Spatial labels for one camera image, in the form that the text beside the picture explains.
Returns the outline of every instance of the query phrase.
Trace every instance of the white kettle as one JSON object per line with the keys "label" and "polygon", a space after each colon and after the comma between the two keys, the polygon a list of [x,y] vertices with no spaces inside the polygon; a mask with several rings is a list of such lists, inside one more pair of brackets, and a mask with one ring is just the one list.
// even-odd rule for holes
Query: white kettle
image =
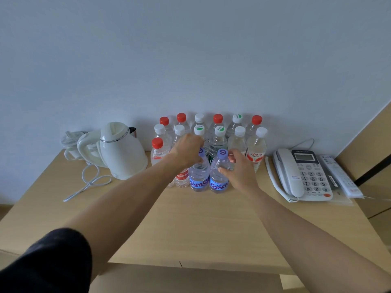
{"label": "white kettle", "polygon": [[[96,143],[99,157],[91,154],[87,145]],[[82,135],[77,142],[81,156],[96,166],[108,167],[113,177],[126,180],[148,165],[144,149],[138,139],[121,122],[110,122],[100,130]]]}

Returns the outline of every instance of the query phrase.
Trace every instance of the kettle handle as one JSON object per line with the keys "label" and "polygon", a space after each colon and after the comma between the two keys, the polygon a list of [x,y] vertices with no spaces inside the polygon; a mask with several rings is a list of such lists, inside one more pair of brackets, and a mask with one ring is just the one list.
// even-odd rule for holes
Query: kettle handle
{"label": "kettle handle", "polygon": [[99,157],[93,156],[91,152],[88,150],[87,145],[91,143],[97,143],[97,146],[99,148],[99,142],[100,142],[100,130],[93,130],[92,132],[86,133],[84,136],[81,136],[79,141],[77,142],[77,149],[80,153],[80,155],[89,163],[92,163],[96,166],[100,167],[107,167],[102,159],[102,155],[100,154]]}

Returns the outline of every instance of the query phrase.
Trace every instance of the red bottle cap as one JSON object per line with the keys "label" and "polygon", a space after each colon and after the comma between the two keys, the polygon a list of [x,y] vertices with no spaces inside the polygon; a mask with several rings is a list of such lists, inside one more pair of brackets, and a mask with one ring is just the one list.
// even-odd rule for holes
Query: red bottle cap
{"label": "red bottle cap", "polygon": [[160,117],[160,123],[164,126],[169,125],[170,121],[168,117]]}
{"label": "red bottle cap", "polygon": [[163,140],[161,138],[154,138],[152,140],[152,147],[155,149],[160,149],[163,147]]}
{"label": "red bottle cap", "polygon": [[185,122],[186,121],[186,114],[185,113],[179,113],[176,116],[176,120],[178,120],[178,122]]}
{"label": "red bottle cap", "polygon": [[222,123],[222,115],[221,114],[215,114],[213,116],[214,123]]}
{"label": "red bottle cap", "polygon": [[262,117],[259,115],[254,115],[253,118],[251,119],[251,122],[255,125],[259,125],[262,122]]}

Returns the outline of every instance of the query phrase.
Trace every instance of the remote control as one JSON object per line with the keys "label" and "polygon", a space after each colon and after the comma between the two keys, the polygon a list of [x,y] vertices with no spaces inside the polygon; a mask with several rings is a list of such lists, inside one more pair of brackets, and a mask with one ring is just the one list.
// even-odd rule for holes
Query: remote control
{"label": "remote control", "polygon": [[364,198],[360,189],[349,178],[346,172],[339,166],[334,158],[330,155],[319,155],[320,162],[331,172],[335,179],[339,182],[341,188],[349,198]]}

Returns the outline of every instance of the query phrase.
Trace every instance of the purple bottle cap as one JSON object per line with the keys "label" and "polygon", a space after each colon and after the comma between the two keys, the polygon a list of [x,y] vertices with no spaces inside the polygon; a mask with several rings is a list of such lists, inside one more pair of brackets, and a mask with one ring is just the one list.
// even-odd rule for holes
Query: purple bottle cap
{"label": "purple bottle cap", "polygon": [[225,159],[228,157],[228,150],[226,149],[219,149],[217,152],[217,157],[220,159]]}
{"label": "purple bottle cap", "polygon": [[204,157],[205,156],[205,150],[204,148],[200,148],[198,151],[198,156]]}

